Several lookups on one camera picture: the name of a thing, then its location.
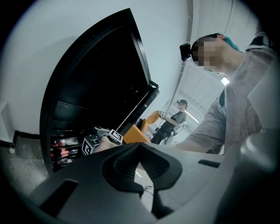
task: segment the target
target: fluorescent light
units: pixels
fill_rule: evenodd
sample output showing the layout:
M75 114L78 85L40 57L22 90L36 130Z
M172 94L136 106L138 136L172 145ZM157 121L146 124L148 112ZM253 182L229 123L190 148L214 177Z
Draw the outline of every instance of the fluorescent light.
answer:
M197 119L195 119L193 115L191 115L189 112L187 112L187 114L190 115L192 119L194 119L196 122L199 123L199 121Z
M226 77L223 77L222 80L220 81L222 84L224 84L225 86L227 84L229 84L229 80Z

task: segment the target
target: man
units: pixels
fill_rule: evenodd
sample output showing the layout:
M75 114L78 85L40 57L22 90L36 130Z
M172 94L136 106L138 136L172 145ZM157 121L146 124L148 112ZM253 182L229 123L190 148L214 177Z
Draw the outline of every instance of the man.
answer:
M165 123L160 127L158 132L152 138L152 143L159 144L163 139L171 135L171 132L176 125L186 121L186 109L188 106L188 102L186 100L178 100L177 103L179 112L173 115L171 118L161 117L163 120L165 120Z
M201 124L175 147L205 153L221 144L225 154L231 145L260 132L262 127L248 94L277 59L277 54L260 25L245 52L237 51L227 36L218 33L195 41L191 52L198 66L226 74L230 83L210 106Z

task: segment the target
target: floor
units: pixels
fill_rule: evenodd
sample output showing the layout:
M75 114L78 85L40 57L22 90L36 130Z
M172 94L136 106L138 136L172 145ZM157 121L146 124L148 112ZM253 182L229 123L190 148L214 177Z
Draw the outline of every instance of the floor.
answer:
M28 196L40 183L48 178L40 140L17 136L14 154L12 149L0 147L0 162L9 183Z

